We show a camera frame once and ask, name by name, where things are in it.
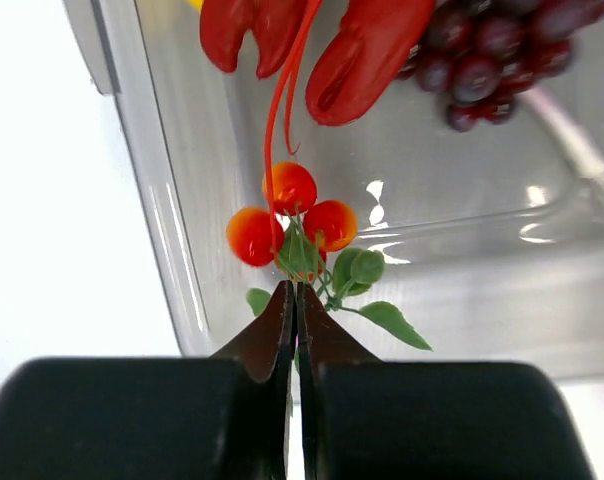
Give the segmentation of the cherry tomato sprig toy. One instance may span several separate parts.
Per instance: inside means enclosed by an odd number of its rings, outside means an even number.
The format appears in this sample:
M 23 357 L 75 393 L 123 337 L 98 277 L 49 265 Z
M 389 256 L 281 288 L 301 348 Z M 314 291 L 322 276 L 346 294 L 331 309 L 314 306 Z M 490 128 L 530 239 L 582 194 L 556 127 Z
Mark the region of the cherry tomato sprig toy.
M 352 207 L 320 201 L 312 174 L 295 162 L 269 165 L 263 193 L 266 209 L 244 207 L 228 221 L 227 244 L 238 260 L 254 268 L 273 266 L 293 283 L 311 287 L 328 312 L 355 314 L 414 349 L 432 349 L 392 303 L 344 304 L 379 283 L 386 267 L 382 252 L 352 245 L 358 233 Z

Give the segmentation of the dark red grape bunch toy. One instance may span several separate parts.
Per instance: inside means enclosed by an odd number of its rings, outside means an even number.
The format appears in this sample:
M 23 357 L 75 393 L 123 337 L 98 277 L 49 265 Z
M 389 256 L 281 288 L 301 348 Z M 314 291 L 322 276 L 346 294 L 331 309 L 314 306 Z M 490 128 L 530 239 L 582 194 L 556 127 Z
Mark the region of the dark red grape bunch toy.
M 604 1 L 444 1 L 397 77 L 444 101 L 457 132 L 504 124 L 517 95 L 565 73 L 575 35 L 603 18 Z

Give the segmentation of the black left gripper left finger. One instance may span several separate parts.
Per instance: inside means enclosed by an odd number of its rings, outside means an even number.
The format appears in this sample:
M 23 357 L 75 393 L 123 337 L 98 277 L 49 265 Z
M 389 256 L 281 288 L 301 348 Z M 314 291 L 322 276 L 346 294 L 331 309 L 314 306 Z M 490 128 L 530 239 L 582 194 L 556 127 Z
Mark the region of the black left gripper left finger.
M 208 358 L 41 358 L 0 390 L 0 479 L 282 479 L 295 292 Z

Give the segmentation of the clear plastic food tray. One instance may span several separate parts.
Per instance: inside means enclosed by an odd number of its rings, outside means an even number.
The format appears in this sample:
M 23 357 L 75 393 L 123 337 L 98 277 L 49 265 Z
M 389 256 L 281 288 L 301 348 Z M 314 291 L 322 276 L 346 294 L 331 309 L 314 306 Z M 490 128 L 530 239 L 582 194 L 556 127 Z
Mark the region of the clear plastic food tray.
M 274 79 L 246 41 L 224 75 L 184 1 L 69 1 L 99 92 L 118 107 L 177 340 L 203 355 L 251 319 L 245 294 L 273 268 L 228 250 L 230 216 L 263 205 L 264 123 Z M 604 19 L 547 89 L 604 153 Z M 397 306 L 432 347 L 414 349 L 349 312 L 336 319 L 385 359 L 514 359 L 555 378 L 604 376 L 604 210 L 592 185 L 519 98 L 513 119 L 467 133 L 439 100 L 390 85 L 360 120 L 317 125 L 298 100 L 298 160 L 323 199 L 356 212 L 355 245 L 383 253 L 382 280 L 349 299 Z

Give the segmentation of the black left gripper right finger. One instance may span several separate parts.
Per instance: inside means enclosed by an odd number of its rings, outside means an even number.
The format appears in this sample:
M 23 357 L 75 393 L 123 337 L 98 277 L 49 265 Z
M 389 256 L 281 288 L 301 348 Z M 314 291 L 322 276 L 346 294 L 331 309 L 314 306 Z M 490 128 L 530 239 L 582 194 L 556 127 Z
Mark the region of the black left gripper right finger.
M 518 362 L 385 362 L 296 298 L 309 479 L 590 479 L 556 387 Z

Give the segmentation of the clear dotted zip top bag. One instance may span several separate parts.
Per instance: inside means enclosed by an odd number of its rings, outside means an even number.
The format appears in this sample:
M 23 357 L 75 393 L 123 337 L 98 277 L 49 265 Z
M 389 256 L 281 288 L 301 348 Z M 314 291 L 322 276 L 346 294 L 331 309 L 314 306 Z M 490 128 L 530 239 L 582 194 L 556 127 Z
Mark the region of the clear dotted zip top bag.
M 519 97 L 559 145 L 577 177 L 592 185 L 604 210 L 604 153 L 590 134 L 544 87 L 533 87 Z

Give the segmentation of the red lobster toy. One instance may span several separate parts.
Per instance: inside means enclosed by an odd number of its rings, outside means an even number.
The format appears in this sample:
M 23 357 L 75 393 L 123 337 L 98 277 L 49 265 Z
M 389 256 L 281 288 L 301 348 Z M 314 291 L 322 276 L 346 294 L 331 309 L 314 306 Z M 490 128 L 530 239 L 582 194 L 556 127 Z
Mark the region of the red lobster toy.
M 245 35 L 258 47 L 256 76 L 278 77 L 265 123 L 263 158 L 268 226 L 276 227 L 272 143 L 278 111 L 293 107 L 299 68 L 322 4 L 319 1 L 202 2 L 200 45 L 208 60 L 230 74 Z M 308 113 L 320 125 L 342 126 L 379 99 L 425 32 L 432 1 L 351 1 L 338 31 L 312 69 L 305 90 Z

